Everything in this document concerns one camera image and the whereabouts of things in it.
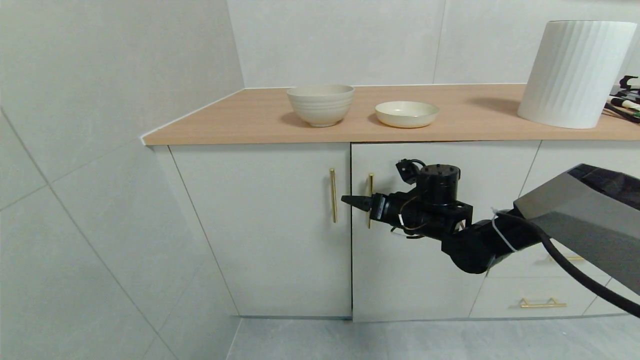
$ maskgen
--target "white ceramic bowl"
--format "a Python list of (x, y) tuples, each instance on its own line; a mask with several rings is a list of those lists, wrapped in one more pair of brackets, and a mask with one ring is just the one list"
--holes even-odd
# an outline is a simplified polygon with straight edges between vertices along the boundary
[(438, 106), (417, 101), (390, 101), (376, 106), (381, 123), (407, 129), (429, 125), (439, 111)]
[(293, 111), (311, 126), (336, 125), (349, 112), (355, 89), (347, 85), (311, 85), (287, 91)]

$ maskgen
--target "gray tile floor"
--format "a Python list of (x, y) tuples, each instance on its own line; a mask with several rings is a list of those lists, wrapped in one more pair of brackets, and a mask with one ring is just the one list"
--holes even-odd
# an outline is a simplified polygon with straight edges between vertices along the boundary
[(351, 323), (243, 319), (227, 360), (640, 359), (640, 319)]

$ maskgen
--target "white cabinet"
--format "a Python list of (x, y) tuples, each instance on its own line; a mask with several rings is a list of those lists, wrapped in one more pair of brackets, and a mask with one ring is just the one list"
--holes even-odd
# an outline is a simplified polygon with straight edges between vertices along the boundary
[(240, 315), (351, 316), (348, 143), (171, 151)]
[[(474, 206), (474, 221), (491, 218), (491, 207), (512, 208), (540, 142), (353, 144), (353, 195), (408, 191), (396, 163), (404, 158), (460, 167), (458, 200)], [(429, 238), (408, 240), (390, 226), (353, 213), (353, 318), (387, 321), (466, 318), (484, 274), (466, 274)]]
[[(607, 168), (640, 177), (640, 142), (623, 141), (543, 141), (531, 167), (522, 195), (546, 183), (555, 176), (580, 164)], [(559, 245), (558, 249), (572, 263), (589, 276), (606, 274), (581, 259), (570, 249)], [(555, 262), (548, 260), (548, 253), (537, 244), (510, 255), (492, 268), (489, 277), (568, 277)]]
[[(593, 278), (604, 285), (608, 276)], [(487, 278), (472, 318), (579, 316), (596, 295), (571, 277)]]

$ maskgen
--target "ribbed vase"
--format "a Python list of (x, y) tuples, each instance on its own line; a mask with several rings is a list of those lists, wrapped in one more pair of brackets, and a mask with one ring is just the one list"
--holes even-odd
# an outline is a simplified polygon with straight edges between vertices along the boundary
[(518, 115), (557, 127), (595, 127), (635, 31), (633, 22), (547, 23)]

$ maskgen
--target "countertop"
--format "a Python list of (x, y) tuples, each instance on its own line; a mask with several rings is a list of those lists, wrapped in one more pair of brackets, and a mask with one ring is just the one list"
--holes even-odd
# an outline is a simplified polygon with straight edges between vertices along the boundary
[[(432, 142), (467, 140), (640, 140), (640, 126), (602, 115), (593, 129), (537, 124), (516, 115), (525, 85), (358, 86), (343, 121), (310, 127), (293, 113), (286, 88), (245, 89), (143, 137), (147, 145), (307, 142)], [(385, 101), (440, 107), (419, 129), (378, 122)]]

